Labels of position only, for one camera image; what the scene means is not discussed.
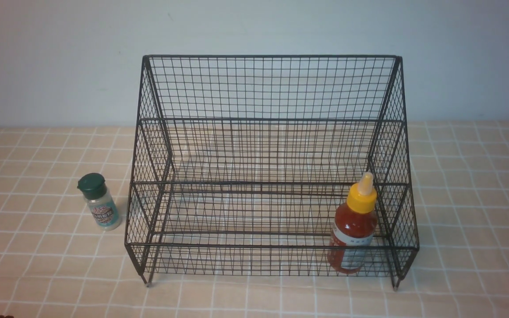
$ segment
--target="red sauce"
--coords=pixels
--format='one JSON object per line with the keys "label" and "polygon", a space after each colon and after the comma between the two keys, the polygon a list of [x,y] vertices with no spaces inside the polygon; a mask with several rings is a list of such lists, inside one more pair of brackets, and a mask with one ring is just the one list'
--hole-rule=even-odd
{"label": "red sauce", "polygon": [[[378,224],[378,218],[376,217],[376,212],[371,211],[369,213],[357,213],[352,211],[347,203],[341,204],[337,207],[335,212],[335,226],[341,231],[341,233],[347,235],[351,238],[366,238],[370,237],[374,234],[374,229],[376,228],[376,224]],[[329,241],[329,246],[347,246],[345,242],[341,241],[334,234],[334,231],[331,233],[331,240]],[[356,263],[352,263],[353,266],[351,268],[346,268],[347,260],[345,260],[345,264],[343,264],[343,256],[345,253],[354,254],[354,251],[346,251],[346,250],[331,250],[327,254],[327,260],[331,267],[333,267],[336,271],[344,273],[344,274],[354,274],[359,272],[362,267],[362,264],[357,265]]]}

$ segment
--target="seasoning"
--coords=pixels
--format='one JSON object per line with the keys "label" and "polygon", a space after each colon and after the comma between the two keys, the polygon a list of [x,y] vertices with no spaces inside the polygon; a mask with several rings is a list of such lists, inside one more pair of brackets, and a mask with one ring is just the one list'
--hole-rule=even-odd
{"label": "seasoning", "polygon": [[103,175],[88,173],[78,181],[78,189],[83,193],[87,207],[101,229],[111,231],[119,226],[121,218]]}
{"label": "seasoning", "polygon": [[[369,246],[372,242],[378,224],[373,179],[372,173],[365,172],[359,183],[351,186],[347,201],[337,207],[330,246]],[[336,271],[354,274],[361,269],[365,256],[364,249],[331,249],[327,260]]]}

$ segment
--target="wire shelf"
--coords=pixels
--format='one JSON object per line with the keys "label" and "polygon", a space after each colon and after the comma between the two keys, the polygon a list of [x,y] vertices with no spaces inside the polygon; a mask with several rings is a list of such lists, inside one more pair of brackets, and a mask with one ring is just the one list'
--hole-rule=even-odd
{"label": "wire shelf", "polygon": [[404,279],[418,249],[402,58],[145,56],[125,246],[137,273],[339,276],[337,206],[375,175],[354,276]]}

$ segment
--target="bottle nozzle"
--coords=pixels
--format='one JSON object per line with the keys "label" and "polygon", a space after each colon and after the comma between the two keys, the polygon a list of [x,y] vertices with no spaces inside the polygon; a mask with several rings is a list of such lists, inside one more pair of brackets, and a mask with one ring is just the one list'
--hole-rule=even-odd
{"label": "bottle nozzle", "polygon": [[359,187],[357,188],[360,195],[370,195],[372,193],[374,175],[370,172],[365,172],[360,181]]}

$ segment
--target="yellow cap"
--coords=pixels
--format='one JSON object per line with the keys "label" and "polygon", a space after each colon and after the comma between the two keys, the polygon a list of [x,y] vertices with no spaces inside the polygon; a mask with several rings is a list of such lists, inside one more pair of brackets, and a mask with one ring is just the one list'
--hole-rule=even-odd
{"label": "yellow cap", "polygon": [[355,183],[347,195],[347,205],[352,211],[366,214],[374,210],[376,190],[372,186],[374,175],[365,172],[359,183]]}

